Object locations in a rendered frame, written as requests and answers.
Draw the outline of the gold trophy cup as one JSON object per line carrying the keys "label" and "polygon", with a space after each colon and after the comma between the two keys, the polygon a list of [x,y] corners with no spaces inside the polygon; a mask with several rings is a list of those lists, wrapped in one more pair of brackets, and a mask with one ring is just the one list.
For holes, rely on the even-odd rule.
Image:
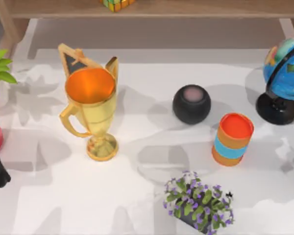
{"label": "gold trophy cup", "polygon": [[96,161],[113,158],[118,150],[107,133],[116,109],[117,80],[107,69],[85,68],[66,80],[68,105],[60,114],[63,126],[74,136],[85,138],[87,153]]}

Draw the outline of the wooden shelf unit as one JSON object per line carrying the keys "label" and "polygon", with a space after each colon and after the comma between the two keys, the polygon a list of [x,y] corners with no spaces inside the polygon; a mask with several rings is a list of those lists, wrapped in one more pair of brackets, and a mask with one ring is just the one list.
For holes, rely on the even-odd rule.
{"label": "wooden shelf unit", "polygon": [[294,27],[294,0],[0,0],[7,46],[38,20],[28,56],[60,43],[90,49],[266,48]]}

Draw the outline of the blue globe on black stand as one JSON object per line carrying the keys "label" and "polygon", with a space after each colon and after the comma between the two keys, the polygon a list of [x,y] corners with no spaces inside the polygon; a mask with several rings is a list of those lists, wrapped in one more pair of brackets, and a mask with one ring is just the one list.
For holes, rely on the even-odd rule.
{"label": "blue globe on black stand", "polygon": [[256,101],[256,111],[265,121],[287,125],[294,121],[294,37],[274,46],[263,65],[265,92]]}

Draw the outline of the orange and blue can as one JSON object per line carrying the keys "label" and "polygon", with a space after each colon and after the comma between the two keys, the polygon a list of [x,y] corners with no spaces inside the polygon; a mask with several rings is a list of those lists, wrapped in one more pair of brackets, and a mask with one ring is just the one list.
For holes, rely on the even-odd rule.
{"label": "orange and blue can", "polygon": [[252,121],[245,115],[224,115],[218,126],[212,147],[214,160],[224,166],[235,166],[243,158],[254,132]]}

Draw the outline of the black round speaker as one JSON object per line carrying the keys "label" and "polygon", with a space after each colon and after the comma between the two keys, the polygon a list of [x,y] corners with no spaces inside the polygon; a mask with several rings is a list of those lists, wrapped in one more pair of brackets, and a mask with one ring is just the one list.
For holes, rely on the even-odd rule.
{"label": "black round speaker", "polygon": [[201,86],[189,84],[174,95],[172,110],[183,123],[195,125],[204,121],[211,110],[211,98]]}

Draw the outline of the purple flower plant pot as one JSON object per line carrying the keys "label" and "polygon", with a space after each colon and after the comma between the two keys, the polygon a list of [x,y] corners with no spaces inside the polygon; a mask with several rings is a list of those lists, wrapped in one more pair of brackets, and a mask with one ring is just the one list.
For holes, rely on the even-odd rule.
{"label": "purple flower plant pot", "polygon": [[163,207],[202,234],[216,235],[234,222],[232,201],[231,192],[223,193],[220,185],[205,184],[197,172],[186,170],[166,182]]}

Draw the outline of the colourful puzzle cube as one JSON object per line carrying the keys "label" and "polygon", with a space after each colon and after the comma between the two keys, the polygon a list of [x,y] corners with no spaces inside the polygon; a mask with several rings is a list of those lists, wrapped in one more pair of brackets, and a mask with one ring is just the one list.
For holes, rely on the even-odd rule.
{"label": "colourful puzzle cube", "polygon": [[99,2],[112,12],[119,12],[133,4],[136,0],[99,0]]}

